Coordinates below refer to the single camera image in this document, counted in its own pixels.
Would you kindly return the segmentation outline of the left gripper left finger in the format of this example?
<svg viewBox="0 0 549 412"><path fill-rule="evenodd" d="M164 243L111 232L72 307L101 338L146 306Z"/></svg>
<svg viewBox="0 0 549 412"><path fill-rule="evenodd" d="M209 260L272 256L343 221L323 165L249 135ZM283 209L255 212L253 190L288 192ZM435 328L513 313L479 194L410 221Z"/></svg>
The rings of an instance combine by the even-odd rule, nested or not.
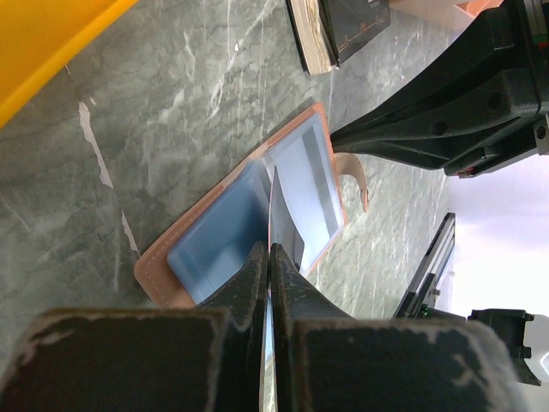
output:
<svg viewBox="0 0 549 412"><path fill-rule="evenodd" d="M4 411L258 411L267 249L192 309L66 308L22 334Z"/></svg>

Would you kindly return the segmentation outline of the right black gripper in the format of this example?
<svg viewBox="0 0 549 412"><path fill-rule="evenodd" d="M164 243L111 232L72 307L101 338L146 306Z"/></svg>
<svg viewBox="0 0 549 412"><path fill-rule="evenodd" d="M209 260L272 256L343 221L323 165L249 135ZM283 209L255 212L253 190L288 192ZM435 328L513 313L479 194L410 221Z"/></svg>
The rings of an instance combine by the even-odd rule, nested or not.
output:
<svg viewBox="0 0 549 412"><path fill-rule="evenodd" d="M548 152L548 3L504 1L377 109L341 152L477 177Z"/></svg>

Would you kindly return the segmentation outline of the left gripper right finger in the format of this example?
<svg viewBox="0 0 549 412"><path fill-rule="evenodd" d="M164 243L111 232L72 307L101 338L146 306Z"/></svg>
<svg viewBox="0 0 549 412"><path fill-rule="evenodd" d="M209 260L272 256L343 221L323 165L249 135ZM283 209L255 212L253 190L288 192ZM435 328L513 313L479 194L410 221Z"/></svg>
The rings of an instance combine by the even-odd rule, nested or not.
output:
<svg viewBox="0 0 549 412"><path fill-rule="evenodd" d="M449 318L357 320L270 250L281 411L520 411L503 342Z"/></svg>

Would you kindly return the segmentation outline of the pink leather card holder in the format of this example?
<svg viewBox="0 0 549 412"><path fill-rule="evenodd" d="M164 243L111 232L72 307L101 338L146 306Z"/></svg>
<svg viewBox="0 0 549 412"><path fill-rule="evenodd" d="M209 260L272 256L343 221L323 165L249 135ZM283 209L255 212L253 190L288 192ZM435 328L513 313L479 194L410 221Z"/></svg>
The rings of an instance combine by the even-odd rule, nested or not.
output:
<svg viewBox="0 0 549 412"><path fill-rule="evenodd" d="M315 103L259 144L138 259L135 278L157 307L191 308L200 304L241 269L255 243L268 243L273 150L285 137L310 125L319 125L325 133L343 212L342 228L347 216L341 198L341 175L355 178L362 206L368 206L368 185L359 158L335 153L324 107ZM322 256L310 271L299 273L307 276Z"/></svg>

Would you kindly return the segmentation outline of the yellow bin with cards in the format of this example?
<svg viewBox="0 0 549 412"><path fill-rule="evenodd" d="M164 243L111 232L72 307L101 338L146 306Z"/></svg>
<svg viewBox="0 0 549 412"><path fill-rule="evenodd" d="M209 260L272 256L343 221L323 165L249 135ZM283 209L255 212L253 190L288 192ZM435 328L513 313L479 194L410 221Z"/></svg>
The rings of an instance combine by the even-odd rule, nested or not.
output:
<svg viewBox="0 0 549 412"><path fill-rule="evenodd" d="M1 124L134 4L133 0L2 1Z"/></svg>

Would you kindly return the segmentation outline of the white silver VIP card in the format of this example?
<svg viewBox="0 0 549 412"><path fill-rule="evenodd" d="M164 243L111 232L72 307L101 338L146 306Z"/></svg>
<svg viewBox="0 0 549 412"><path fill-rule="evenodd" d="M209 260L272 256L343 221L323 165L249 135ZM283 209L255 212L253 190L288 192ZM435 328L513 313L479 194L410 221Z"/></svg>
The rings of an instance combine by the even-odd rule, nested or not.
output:
<svg viewBox="0 0 549 412"><path fill-rule="evenodd" d="M319 125L300 127L273 150L272 160L304 251L304 274L324 254L344 224L325 133Z"/></svg>

